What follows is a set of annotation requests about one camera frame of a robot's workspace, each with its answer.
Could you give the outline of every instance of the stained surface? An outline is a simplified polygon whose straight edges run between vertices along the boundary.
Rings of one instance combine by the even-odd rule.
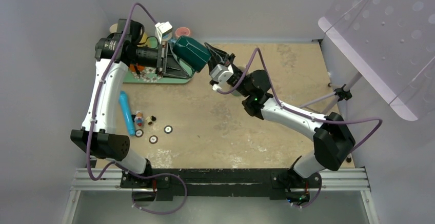
[[[233,52],[234,63],[245,66],[259,47],[281,100],[300,105],[330,93],[328,74],[318,44],[213,44]],[[257,56],[251,70],[262,67]],[[249,116],[243,97],[212,91],[205,68],[185,85],[124,84],[132,112],[154,115],[157,121],[131,137],[131,147],[156,168],[273,168],[289,167],[313,149],[302,134],[280,124]],[[323,110],[329,100],[311,106]],[[173,132],[166,134],[164,127]],[[127,134],[120,107],[117,132]],[[148,139],[159,141],[151,145]]]

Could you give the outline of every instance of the gray wall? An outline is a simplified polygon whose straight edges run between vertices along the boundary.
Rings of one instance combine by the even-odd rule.
[[[322,50],[333,83],[343,84],[357,72],[332,41]],[[339,105],[346,119],[380,116],[384,124],[353,154],[355,165],[366,166],[381,223],[433,223],[435,214],[435,113],[417,121],[401,119],[361,79],[353,98]],[[360,141],[375,124],[351,125]]]
[[[185,26],[197,39],[212,41],[289,41],[323,38],[317,21],[333,0],[98,0],[109,21],[125,17],[141,2],[157,21]],[[149,29],[142,11],[135,19]]]
[[[92,92],[95,0],[0,0],[0,223],[60,223],[84,153],[69,140]]]

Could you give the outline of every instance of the floor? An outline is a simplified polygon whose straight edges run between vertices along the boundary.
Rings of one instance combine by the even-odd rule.
[[[147,206],[155,211],[171,210],[174,201],[156,201]],[[128,191],[82,191],[74,216],[74,224],[119,223],[249,223],[249,224],[369,224],[359,191],[322,191],[315,204],[307,209],[291,208],[283,200],[266,197],[194,197],[170,215],[153,215],[131,207]]]
[[[279,98],[300,105],[332,92],[319,44],[213,44],[236,55],[234,63],[245,66],[259,47]],[[251,70],[262,67],[256,57]],[[285,168],[313,149],[310,139],[280,124],[251,117],[241,104],[243,97],[212,91],[208,71],[196,74],[184,85],[124,84],[132,112],[154,115],[144,136],[130,143],[155,168]],[[312,105],[323,110],[329,100]],[[117,133],[127,134],[121,109]],[[173,132],[166,134],[164,127]],[[154,145],[151,135],[159,138]],[[100,160],[97,167],[103,167]],[[343,167],[353,164],[343,163]]]

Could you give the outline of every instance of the black mounting base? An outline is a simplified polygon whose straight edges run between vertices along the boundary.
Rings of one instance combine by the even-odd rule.
[[[303,182],[290,184],[288,169],[152,169],[152,174],[171,173],[181,177],[189,196],[210,197],[269,197],[270,200],[287,199],[293,193],[287,189],[318,188],[316,174]],[[184,196],[183,185],[176,178],[161,176],[142,180],[123,172],[121,188],[157,189],[157,201],[172,201]]]
[[[346,100],[348,101],[349,99],[352,98],[352,93],[350,93],[350,90],[345,91],[344,87],[346,86],[346,84],[344,84],[342,87],[340,88],[336,88],[334,90],[335,95],[339,97],[339,99],[337,100],[337,102],[340,102],[341,100]]]

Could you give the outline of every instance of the aluminum frame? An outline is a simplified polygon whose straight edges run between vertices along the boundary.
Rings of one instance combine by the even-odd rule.
[[[92,172],[99,174],[101,169],[93,169]],[[364,168],[339,169],[338,171],[323,170],[320,172],[320,175],[322,177],[322,191],[359,191],[364,202],[369,223],[379,224],[378,215],[370,193],[370,184]],[[121,177],[121,169],[107,169],[102,177],[105,180],[93,181],[89,178],[87,169],[77,169],[71,185],[62,224],[73,223],[75,210],[82,191],[132,191],[132,189],[120,188]],[[134,190],[141,192],[153,191],[151,188]]]

